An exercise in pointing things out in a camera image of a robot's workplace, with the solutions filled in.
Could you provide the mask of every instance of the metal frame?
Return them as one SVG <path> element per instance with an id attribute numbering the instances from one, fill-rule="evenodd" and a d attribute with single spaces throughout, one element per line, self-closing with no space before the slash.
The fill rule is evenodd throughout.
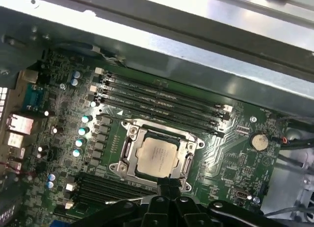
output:
<path id="1" fill-rule="evenodd" d="M 186 179 L 192 165 L 195 150 L 203 148 L 205 146 L 205 142 L 189 132 L 149 122 L 143 119 L 132 119 L 129 121 L 130 123 L 121 122 L 122 127 L 127 130 L 126 139 L 119 162 L 110 164 L 109 169 L 123 179 L 145 184 L 151 187 L 157 187 L 156 182 L 136 176 L 135 170 L 138 162 L 136 153 L 137 150 L 142 147 L 144 137 L 148 131 L 155 134 L 163 134 L 166 136 L 169 135 L 154 131 L 152 129 L 146 129 L 143 127 L 146 125 L 180 136 L 180 145 L 176 155 L 178 159 L 178 165 L 173 168 L 170 178 L 180 179 L 183 192 L 191 191 L 192 187 L 186 182 Z"/>
<path id="2" fill-rule="evenodd" d="M 73 8 L 69 1 L 75 1 L 75 7 L 85 5 L 93 12 L 105 11 L 96 12 L 98 17 L 314 81 L 310 9 L 299 16 L 280 10 L 268 16 L 264 9 L 259 13 L 252 8 L 247 0 L 46 1 L 68 8 Z"/>

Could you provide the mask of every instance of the blue capacitor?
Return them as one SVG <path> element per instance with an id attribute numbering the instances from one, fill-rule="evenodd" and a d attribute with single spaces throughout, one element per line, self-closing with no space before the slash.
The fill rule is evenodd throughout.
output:
<path id="1" fill-rule="evenodd" d="M 54 180 L 55 180 L 55 175 L 54 175 L 54 174 L 50 174 L 50 175 L 48 176 L 48 180 L 54 181 Z"/>
<path id="2" fill-rule="evenodd" d="M 72 86 L 77 86 L 78 83 L 79 83 L 79 81 L 76 80 L 76 78 L 74 78 L 74 79 L 71 80 L 71 85 L 72 85 Z"/>
<path id="3" fill-rule="evenodd" d="M 53 186 L 54 186 L 54 184 L 53 184 L 51 181 L 47 182 L 47 187 L 48 187 L 49 189 L 52 189 Z"/>

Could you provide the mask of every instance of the wire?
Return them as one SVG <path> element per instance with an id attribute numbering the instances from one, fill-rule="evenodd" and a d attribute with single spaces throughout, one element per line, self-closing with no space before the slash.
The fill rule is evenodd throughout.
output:
<path id="1" fill-rule="evenodd" d="M 282 154 L 278 155 L 278 159 L 280 159 L 286 163 L 290 163 L 291 165 L 296 166 L 296 167 L 303 167 L 304 166 L 303 162 L 299 162 L 295 159 L 283 156 Z"/>
<path id="2" fill-rule="evenodd" d="M 142 200 L 144 197 L 137 197 L 137 198 L 132 198 L 132 199 L 122 199 L 122 200 L 128 200 L 128 201 L 138 201 L 138 200 Z M 119 201 L 122 200 L 117 200 L 117 201 L 105 201 L 105 204 L 115 204 Z"/>
<path id="3" fill-rule="evenodd" d="M 312 213 L 314 213 L 314 207 L 307 207 L 307 208 L 306 207 L 288 207 L 288 208 L 284 208 L 284 209 L 281 209 L 278 211 L 269 212 L 267 214 L 264 214 L 264 217 L 284 214 L 287 212 L 296 212 L 296 211 L 312 214 Z"/>

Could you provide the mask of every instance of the black ram slot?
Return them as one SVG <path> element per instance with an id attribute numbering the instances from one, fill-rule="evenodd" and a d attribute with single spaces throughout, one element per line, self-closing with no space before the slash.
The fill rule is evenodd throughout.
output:
<path id="1" fill-rule="evenodd" d="M 182 115 L 185 115 L 188 118 L 193 118 L 195 120 L 200 120 L 200 122 L 207 122 L 209 123 L 211 126 L 219 126 L 219 122 L 210 119 L 207 115 L 200 113 L 200 112 L 195 112 L 195 111 L 191 111 L 189 108 L 183 108 L 183 107 L 177 107 L 174 104 L 170 104 L 170 103 L 165 103 L 163 101 L 160 100 L 155 100 L 153 98 L 149 98 L 147 96 L 141 96 L 139 94 L 136 94 L 134 92 L 123 92 L 119 89 L 115 89 L 116 91 L 112 91 L 113 88 L 108 88 L 107 90 L 104 91 L 105 94 L 109 94 L 111 96 L 114 97 L 120 97 L 120 98 L 126 98 L 128 100 L 131 101 L 138 101 L 139 103 L 148 105 L 150 107 L 153 108 L 160 108 L 163 109 L 165 112 L 168 112 L 169 114 L 173 113 L 173 111 L 175 112 L 179 112 Z"/>
<path id="2" fill-rule="evenodd" d="M 157 115 L 157 113 L 155 113 L 155 112 L 147 113 L 147 110 L 141 110 L 138 107 L 129 106 L 129 105 L 125 104 L 125 101 L 124 102 L 118 102 L 118 101 L 114 101 L 114 100 L 110 100 L 110 99 L 105 99 L 103 102 L 105 102 L 106 104 L 112 105 L 112 106 L 119 107 L 119 108 L 124 108 L 124 109 L 135 111 L 135 112 L 140 112 L 142 114 L 140 116 L 149 117 L 152 120 L 158 119 L 158 121 L 169 121 L 169 122 L 177 123 L 178 125 L 185 125 L 185 126 L 188 126 L 190 128 L 194 128 L 194 129 L 199 130 L 199 131 L 205 131 L 211 135 L 215 135 L 215 136 L 220 137 L 220 138 L 223 138 L 225 135 L 225 133 L 217 131 L 213 128 L 199 126 L 199 125 L 193 124 L 193 122 L 188 123 L 185 121 L 185 119 L 177 120 L 175 118 Z"/>
<path id="3" fill-rule="evenodd" d="M 210 101 L 205 101 L 205 100 L 195 100 L 193 97 L 191 96 L 187 96 L 178 92 L 173 92 L 167 88 L 160 88 L 158 86 L 154 86 L 152 84 L 148 84 L 145 82 L 141 82 L 141 81 L 137 81 L 135 79 L 130 79 L 130 78 L 126 78 L 123 76 L 119 76 L 117 74 L 113 74 L 113 73 L 108 73 L 108 77 L 112 78 L 116 83 L 118 83 L 118 81 L 121 82 L 121 84 L 126 85 L 126 86 L 130 86 L 133 88 L 138 88 L 141 90 L 144 90 L 146 92 L 148 92 L 150 89 L 154 89 L 156 91 L 157 94 L 160 94 L 161 97 L 166 97 L 165 94 L 167 94 L 170 98 L 175 98 L 177 100 L 182 101 L 182 103 L 184 104 L 189 104 L 191 105 L 194 104 L 194 106 L 199 107 L 199 109 L 201 109 L 202 111 L 204 110 L 210 110 L 211 108 L 216 108 L 216 109 L 224 109 L 224 105 L 218 104 L 218 103 L 214 103 L 214 102 L 210 102 Z"/>
<path id="4" fill-rule="evenodd" d="M 188 122 L 186 120 L 186 117 L 182 117 L 182 118 L 175 118 L 175 116 L 172 115 L 166 115 L 164 113 L 162 113 L 162 110 L 158 110 L 155 108 L 149 108 L 149 107 L 144 107 L 143 105 L 136 105 L 136 103 L 134 104 L 134 102 L 132 101 L 122 101 L 119 100 L 118 98 L 114 97 L 114 99 L 110 98 L 106 98 L 103 100 L 103 102 L 105 102 L 106 104 L 112 105 L 112 106 L 116 106 L 119 108 L 124 108 L 124 109 L 128 109 L 128 110 L 132 110 L 135 112 L 140 112 L 142 115 L 145 115 L 147 117 L 150 118 L 156 118 L 159 120 L 165 120 L 165 121 L 169 121 L 169 122 L 173 122 L 173 123 L 177 123 L 178 125 L 185 125 L 200 131 L 205 131 L 209 134 L 218 136 L 223 138 L 225 133 L 217 131 L 211 127 L 207 127 L 204 125 L 198 125 L 195 123 L 195 121 L 192 122 Z"/>
<path id="5" fill-rule="evenodd" d="M 157 105 L 163 106 L 166 105 L 168 108 L 173 109 L 173 110 L 186 110 L 187 112 L 194 113 L 196 115 L 201 115 L 203 117 L 208 118 L 209 116 L 216 117 L 216 118 L 224 118 L 225 113 L 219 112 L 215 109 L 211 109 L 208 111 L 201 110 L 195 105 L 190 105 L 187 103 L 181 103 L 179 101 L 173 100 L 173 99 L 168 99 L 166 97 L 160 97 L 157 96 L 156 94 L 152 93 L 152 91 L 142 91 L 137 88 L 132 88 L 126 85 L 119 85 L 117 83 L 113 82 L 108 82 L 106 84 L 108 86 L 109 91 L 122 91 L 124 90 L 128 94 L 135 94 L 138 95 L 138 97 L 141 98 L 151 98 L 149 99 L 150 101 L 156 101 Z"/>
<path id="6" fill-rule="evenodd" d="M 180 114 L 177 114 L 177 113 L 174 113 L 172 111 L 169 111 L 170 108 L 168 107 L 164 107 L 164 106 L 161 106 L 161 105 L 154 105 L 153 103 L 150 103 L 149 101 L 142 101 L 142 102 L 139 102 L 139 101 L 136 101 L 136 100 L 139 100 L 135 97 L 131 97 L 131 96 L 128 96 L 128 95 L 122 95 L 122 94 L 119 94 L 119 93 L 116 93 L 116 92 L 107 92 L 108 96 L 112 96 L 112 97 L 115 97 L 115 98 L 120 98 L 120 99 L 126 99 L 130 102 L 134 102 L 134 103 L 138 103 L 138 104 L 143 104 L 145 105 L 146 107 L 150 107 L 152 110 L 158 110 L 158 111 L 162 111 L 163 114 L 166 114 L 168 115 L 169 117 L 174 117 L 174 118 L 177 118 L 177 119 L 187 119 L 187 118 L 190 118 L 190 119 L 193 119 L 193 122 L 194 123 L 198 123 L 198 124 L 201 124 L 201 125 L 204 125 L 204 126 L 218 126 L 219 125 L 219 122 L 213 120 L 213 119 L 202 119 L 200 120 L 200 117 L 197 117 L 196 115 L 193 115 L 191 114 L 191 112 L 180 112 Z"/>
<path id="7" fill-rule="evenodd" d="M 53 210 L 53 214 L 59 217 L 67 218 L 69 220 L 75 220 L 75 221 L 79 220 L 79 218 L 75 216 L 67 216 L 66 211 L 67 210 L 64 208 L 63 205 L 57 205 L 55 209 Z"/>

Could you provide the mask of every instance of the cable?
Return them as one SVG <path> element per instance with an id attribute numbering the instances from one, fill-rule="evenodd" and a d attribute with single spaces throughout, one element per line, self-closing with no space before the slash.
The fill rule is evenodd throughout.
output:
<path id="1" fill-rule="evenodd" d="M 278 211 L 274 211 L 274 212 L 269 212 L 267 214 L 264 214 L 264 217 L 268 217 L 268 216 L 274 216 L 274 215 L 279 215 L 279 214 L 283 214 L 283 213 L 287 213 L 287 212 L 295 212 L 295 211 L 299 211 L 299 212 L 304 212 L 304 213 L 314 213 L 314 207 L 288 207 L 288 208 L 284 208 Z"/>
<path id="2" fill-rule="evenodd" d="M 282 161 L 284 161 L 286 163 L 290 163 L 291 165 L 296 166 L 296 167 L 303 167 L 303 165 L 304 165 L 303 162 L 299 162 L 299 161 L 297 161 L 295 159 L 292 159 L 292 158 L 289 158 L 289 157 L 285 157 L 282 154 L 278 155 L 278 159 L 280 159 L 280 160 L 282 160 Z"/>

